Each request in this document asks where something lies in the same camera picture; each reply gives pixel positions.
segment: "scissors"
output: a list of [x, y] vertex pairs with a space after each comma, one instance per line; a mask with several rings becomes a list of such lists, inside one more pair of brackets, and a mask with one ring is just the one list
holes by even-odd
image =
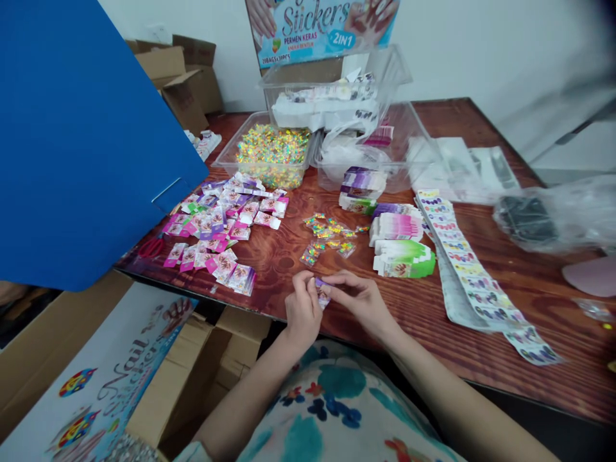
[[139, 248], [139, 257], [154, 258], [159, 255], [165, 245], [165, 241], [163, 240], [162, 236], [163, 233], [160, 233], [158, 237], [153, 237], [148, 242], [143, 244]]

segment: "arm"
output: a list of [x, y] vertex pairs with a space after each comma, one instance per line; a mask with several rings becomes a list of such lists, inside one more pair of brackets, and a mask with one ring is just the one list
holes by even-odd
[[348, 271], [324, 277], [345, 284], [351, 296], [332, 287], [332, 299], [348, 308], [389, 352], [404, 376], [434, 413], [452, 447], [468, 460], [557, 461], [539, 441], [507, 414], [449, 371], [393, 319], [372, 279]]
[[316, 340], [323, 312], [312, 276], [302, 271], [293, 277], [295, 292], [285, 299], [287, 327], [194, 436], [213, 460], [240, 455], [291, 368]]

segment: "person's right hand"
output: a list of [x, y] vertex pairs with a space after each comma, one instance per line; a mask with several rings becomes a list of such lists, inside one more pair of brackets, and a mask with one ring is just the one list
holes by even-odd
[[250, 24], [262, 35], [271, 39], [276, 34], [276, 22], [270, 12], [268, 0], [246, 0]]
[[348, 293], [338, 287], [322, 286], [321, 290], [353, 313], [367, 333], [377, 341], [400, 329], [373, 279], [357, 277], [345, 269], [321, 279], [328, 284], [343, 284], [348, 288]]

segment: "box lid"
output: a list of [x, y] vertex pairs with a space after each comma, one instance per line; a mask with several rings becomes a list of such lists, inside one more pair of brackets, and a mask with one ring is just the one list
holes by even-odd
[[173, 45], [184, 48], [184, 60], [186, 64], [214, 65], [216, 44], [173, 34]]
[[180, 76], [186, 72], [181, 47], [171, 47], [135, 55], [151, 80]]
[[187, 81], [190, 77], [197, 75], [200, 72], [201, 72], [201, 69], [196, 69], [194, 71], [190, 71], [188, 73], [182, 74], [181, 76], [177, 76], [175, 79], [171, 80], [169, 83], [164, 85], [163, 88], [171, 88], [171, 87], [175, 87], [176, 85], [181, 85], [185, 81]]

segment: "clear plastic container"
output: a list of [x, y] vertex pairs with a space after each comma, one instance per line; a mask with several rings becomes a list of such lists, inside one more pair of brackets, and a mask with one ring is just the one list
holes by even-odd
[[[373, 80], [338, 82], [361, 68]], [[412, 81], [397, 45], [355, 51], [309, 63], [274, 65], [263, 76], [269, 116], [280, 127], [326, 131], [349, 121], [357, 130], [372, 130], [387, 112], [398, 87]]]
[[387, 113], [388, 125], [393, 126], [393, 140], [389, 146], [371, 146], [382, 151], [389, 162], [374, 161], [371, 153], [364, 154], [361, 162], [324, 162], [321, 150], [311, 159], [318, 169], [319, 186], [328, 191], [340, 189], [345, 172], [351, 166], [368, 167], [387, 172], [385, 192], [399, 193], [410, 189], [411, 183], [430, 165], [440, 161], [438, 147], [425, 128], [411, 103], [392, 104]]
[[212, 164], [213, 168], [224, 168], [229, 176], [233, 176], [238, 170], [242, 173], [259, 178], [266, 187], [295, 189], [302, 184], [304, 173], [309, 166], [310, 157], [314, 156], [314, 151], [320, 148], [320, 143], [323, 141], [322, 135], [310, 136], [308, 146], [305, 149], [304, 160], [297, 164], [275, 164], [266, 162], [238, 162], [237, 153], [239, 152], [238, 145], [243, 140], [251, 128], [256, 124], [269, 124], [270, 115], [265, 112], [255, 112], [252, 114], [244, 125], [233, 135], [231, 141], [223, 148], [218, 158]]

